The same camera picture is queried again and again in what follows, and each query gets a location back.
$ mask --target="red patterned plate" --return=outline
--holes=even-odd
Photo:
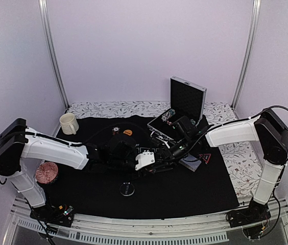
[[[36,180],[41,184],[50,184],[58,176],[58,165],[54,162],[42,163],[36,170]]]

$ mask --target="floral pattern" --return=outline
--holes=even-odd
[[[86,102],[73,103],[69,112],[76,118],[85,117],[130,117],[139,115],[157,117],[170,107],[169,102]],[[210,124],[218,125],[236,119],[227,103],[205,103],[204,115]],[[238,198],[247,197],[256,191],[261,175],[261,166],[249,142],[220,146],[221,154]]]

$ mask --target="black tablecloth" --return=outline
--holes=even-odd
[[[140,116],[89,117],[78,120],[80,128],[76,135],[64,135],[60,130],[58,137],[82,142],[97,133],[91,143],[98,144],[112,137],[113,127],[120,127],[121,133],[132,130],[131,137],[142,151],[150,147],[147,123],[151,120]],[[72,205],[76,213],[111,218],[160,219],[236,208],[239,203],[219,149],[200,153],[212,154],[207,165],[201,164],[195,172],[179,165],[171,171],[134,180],[135,193],[130,197],[119,192],[120,185],[129,180],[129,174],[86,173],[61,164],[58,164],[57,181],[41,186],[54,205]]]

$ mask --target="wall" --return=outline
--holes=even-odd
[[[0,132],[18,117],[52,134],[63,113],[38,1],[0,1]],[[15,197],[0,186],[0,242]]]
[[[288,1],[262,1],[251,62],[237,112],[253,115],[270,105],[288,107]],[[288,114],[276,110],[288,125]],[[288,202],[288,167],[278,190]]]
[[[168,101],[173,75],[231,102],[253,1],[51,0],[70,102]]]

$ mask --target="vent grille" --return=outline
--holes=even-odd
[[[43,228],[35,220],[19,218],[18,225],[33,231],[44,233]],[[54,236],[95,245],[106,245],[106,244],[107,245],[195,245],[195,244],[215,244],[224,241],[229,241],[226,232],[214,233],[210,235],[191,236],[191,237],[151,238],[151,239],[100,236],[77,231],[69,231],[68,237],[62,237],[59,235]]]

